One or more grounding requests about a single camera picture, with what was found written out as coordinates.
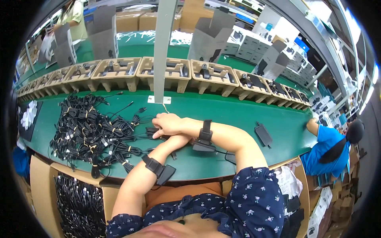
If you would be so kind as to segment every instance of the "black armband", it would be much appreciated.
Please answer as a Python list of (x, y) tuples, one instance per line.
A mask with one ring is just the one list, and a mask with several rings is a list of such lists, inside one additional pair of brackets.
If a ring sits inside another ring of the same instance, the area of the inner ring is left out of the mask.
[(205, 120), (202, 129), (200, 130), (199, 137), (193, 143), (193, 149), (197, 151), (214, 152), (216, 147), (212, 145), (211, 139), (213, 132), (210, 131), (210, 123), (212, 120)]
[(148, 155), (143, 155), (142, 159), (146, 163), (146, 168), (156, 174), (156, 184), (162, 186), (165, 184), (175, 173), (176, 169), (170, 165), (162, 165), (157, 160), (149, 158)]

